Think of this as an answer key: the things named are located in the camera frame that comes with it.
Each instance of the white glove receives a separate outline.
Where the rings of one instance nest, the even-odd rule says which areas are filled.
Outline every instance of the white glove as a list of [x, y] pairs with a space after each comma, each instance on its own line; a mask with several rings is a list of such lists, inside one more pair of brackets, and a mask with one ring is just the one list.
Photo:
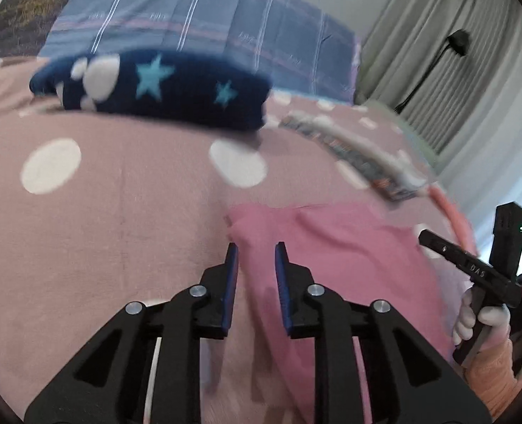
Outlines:
[[[476, 319], [471, 309], [472, 293], [467, 290], [461, 298], [461, 308], [457, 321], [453, 325], [453, 344], [458, 346], [461, 341], [469, 340], [473, 336], [473, 327]], [[489, 337], [481, 346], [481, 351], [490, 349], [508, 338], [510, 333], [510, 311], [506, 305], [486, 306], [479, 311], [479, 322], [492, 327]]]

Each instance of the folded pink garment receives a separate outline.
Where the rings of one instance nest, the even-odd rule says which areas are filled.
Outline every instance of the folded pink garment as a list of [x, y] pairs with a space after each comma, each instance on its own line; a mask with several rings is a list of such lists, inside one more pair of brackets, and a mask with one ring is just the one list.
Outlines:
[[[387, 224], [362, 204], [269, 208], [240, 205], [229, 212], [250, 301], [271, 354], [304, 419], [313, 422], [314, 342], [287, 338], [274, 272], [274, 246], [284, 241], [293, 263], [345, 300], [385, 299], [442, 354], [450, 357], [437, 280], [410, 228]], [[371, 422], [364, 396], [366, 422]]]

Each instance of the pink bedsheet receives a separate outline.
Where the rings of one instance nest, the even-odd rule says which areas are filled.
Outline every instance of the pink bedsheet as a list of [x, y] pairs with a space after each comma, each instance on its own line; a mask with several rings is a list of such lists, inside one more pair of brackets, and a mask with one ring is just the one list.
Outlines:
[[[426, 172], [377, 112], [277, 94], [268, 126], [235, 143], [235, 135], [180, 125], [45, 112], [28, 90], [42, 61], [17, 62], [0, 67], [0, 393], [20, 416], [124, 304], [169, 299], [220, 263], [231, 206], [358, 201], [393, 224], [427, 224], [454, 240], [428, 198], [392, 210], [317, 144], [274, 128], [291, 109], [324, 114]], [[464, 276], [444, 260], [431, 265], [449, 332]], [[230, 335], [209, 344], [203, 422], [298, 419], [239, 280]]]

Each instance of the orange sleeve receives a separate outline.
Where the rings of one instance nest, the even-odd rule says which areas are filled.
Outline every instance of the orange sleeve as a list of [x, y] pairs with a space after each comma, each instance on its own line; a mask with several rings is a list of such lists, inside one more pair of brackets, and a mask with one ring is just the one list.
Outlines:
[[512, 372], [512, 341], [480, 352], [465, 372], [465, 380], [491, 412], [493, 420], [512, 403], [522, 381]]

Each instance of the gray curtain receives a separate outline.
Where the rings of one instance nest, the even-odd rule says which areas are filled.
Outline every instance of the gray curtain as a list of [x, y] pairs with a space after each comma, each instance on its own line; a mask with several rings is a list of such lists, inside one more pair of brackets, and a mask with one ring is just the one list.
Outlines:
[[358, 101], [390, 107], [404, 100], [450, 33], [466, 29], [465, 58], [452, 51], [430, 74], [401, 114], [439, 154], [459, 131], [508, 49], [517, 0], [391, 0], [362, 50]]

